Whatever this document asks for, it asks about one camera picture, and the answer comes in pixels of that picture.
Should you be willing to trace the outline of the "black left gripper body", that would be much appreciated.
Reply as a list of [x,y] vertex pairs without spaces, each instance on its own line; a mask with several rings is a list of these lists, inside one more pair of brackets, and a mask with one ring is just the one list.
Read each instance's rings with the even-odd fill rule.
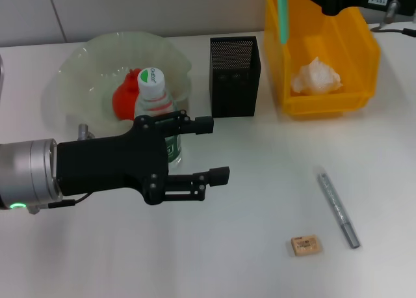
[[145,203],[162,203],[168,175],[168,126],[168,122],[141,116],[122,135],[58,144],[61,193],[72,196],[132,188]]

